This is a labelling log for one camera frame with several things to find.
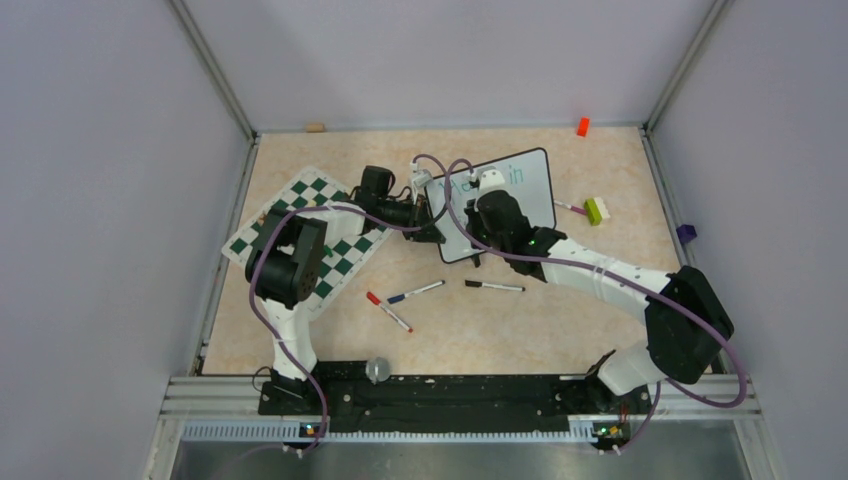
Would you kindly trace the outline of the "white whiteboard black frame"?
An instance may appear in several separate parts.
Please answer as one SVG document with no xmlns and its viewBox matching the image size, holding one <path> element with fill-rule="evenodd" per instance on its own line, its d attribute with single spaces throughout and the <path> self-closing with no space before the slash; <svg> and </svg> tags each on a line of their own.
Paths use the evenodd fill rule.
<svg viewBox="0 0 848 480">
<path fill-rule="evenodd" d="M 451 174 L 451 201 L 463 226 L 468 223 L 464 212 L 467 202 L 479 195 L 479 190 L 470 185 L 466 170 L 467 168 L 461 165 Z M 537 147 L 483 162 L 475 165 L 474 170 L 477 174 L 487 170 L 498 171 L 504 179 L 502 188 L 517 200 L 522 214 L 528 218 L 531 226 L 557 226 L 550 164 L 544 148 Z M 460 233 L 449 214 L 445 214 L 436 223 L 436 227 L 445 238 L 445 242 L 438 246 L 444 263 L 456 263 L 480 252 Z"/>
</svg>

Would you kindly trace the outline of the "black cap marker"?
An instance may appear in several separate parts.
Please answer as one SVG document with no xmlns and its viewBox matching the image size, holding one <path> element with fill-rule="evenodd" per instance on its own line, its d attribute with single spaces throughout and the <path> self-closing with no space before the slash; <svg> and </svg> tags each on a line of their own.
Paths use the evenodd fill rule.
<svg viewBox="0 0 848 480">
<path fill-rule="evenodd" d="M 497 283 L 476 281 L 476 280 L 470 280 L 470 279 L 466 279 L 464 281 L 464 285 L 466 287 L 469 287 L 469 288 L 489 288 L 489 289 L 514 291 L 514 292 L 525 292 L 526 291 L 526 288 L 524 286 L 497 284 Z"/>
</svg>

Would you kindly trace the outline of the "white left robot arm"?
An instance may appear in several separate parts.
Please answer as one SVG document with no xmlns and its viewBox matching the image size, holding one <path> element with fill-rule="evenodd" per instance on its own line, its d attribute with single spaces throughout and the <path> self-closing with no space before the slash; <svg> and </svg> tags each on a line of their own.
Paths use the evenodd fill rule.
<svg viewBox="0 0 848 480">
<path fill-rule="evenodd" d="M 260 226 L 244 268 L 248 300 L 271 335 L 274 361 L 267 387 L 282 393 L 297 413 L 319 404 L 320 385 L 313 371 L 317 356 L 309 324 L 314 315 L 307 302 L 323 287 L 327 253 L 350 237 L 380 227 L 400 232 L 418 243 L 443 244 L 437 223 L 445 212 L 433 212 L 422 193 L 428 171 L 417 172 L 399 195 L 392 194 L 395 174 L 368 165 L 358 186 L 338 200 L 315 206 L 272 207 Z"/>
</svg>

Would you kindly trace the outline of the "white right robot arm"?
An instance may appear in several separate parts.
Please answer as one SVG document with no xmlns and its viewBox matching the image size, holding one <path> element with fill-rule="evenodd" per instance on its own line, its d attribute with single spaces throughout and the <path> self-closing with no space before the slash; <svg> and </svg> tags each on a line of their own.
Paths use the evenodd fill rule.
<svg viewBox="0 0 848 480">
<path fill-rule="evenodd" d="M 490 191 L 466 203 L 474 245 L 517 273 L 594 295 L 640 321 L 647 338 L 599 360 L 588 374 L 589 404 L 612 412 L 636 388 L 669 379 L 696 383 L 735 327 L 706 276 L 683 266 L 663 272 L 595 252 L 565 233 L 531 225 L 517 199 Z"/>
</svg>

